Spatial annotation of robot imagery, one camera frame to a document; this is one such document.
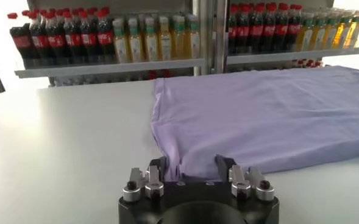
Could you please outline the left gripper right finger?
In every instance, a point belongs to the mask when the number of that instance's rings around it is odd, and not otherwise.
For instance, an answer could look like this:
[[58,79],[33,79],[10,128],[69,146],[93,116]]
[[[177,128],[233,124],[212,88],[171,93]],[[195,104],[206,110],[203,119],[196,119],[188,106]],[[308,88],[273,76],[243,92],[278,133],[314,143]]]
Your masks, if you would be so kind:
[[232,195],[238,200],[254,197],[263,202],[271,202],[275,197],[273,185],[255,167],[244,170],[233,158],[215,156],[218,175],[230,184]]

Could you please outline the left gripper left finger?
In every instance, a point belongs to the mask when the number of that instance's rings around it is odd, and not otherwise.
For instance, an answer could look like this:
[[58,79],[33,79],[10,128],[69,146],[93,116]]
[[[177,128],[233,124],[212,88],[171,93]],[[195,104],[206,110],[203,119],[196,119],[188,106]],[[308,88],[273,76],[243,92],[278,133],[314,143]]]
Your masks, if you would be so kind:
[[152,159],[147,166],[146,173],[134,167],[130,177],[122,189],[122,199],[127,203],[135,203],[143,197],[159,200],[165,193],[164,176],[166,172],[166,158]]

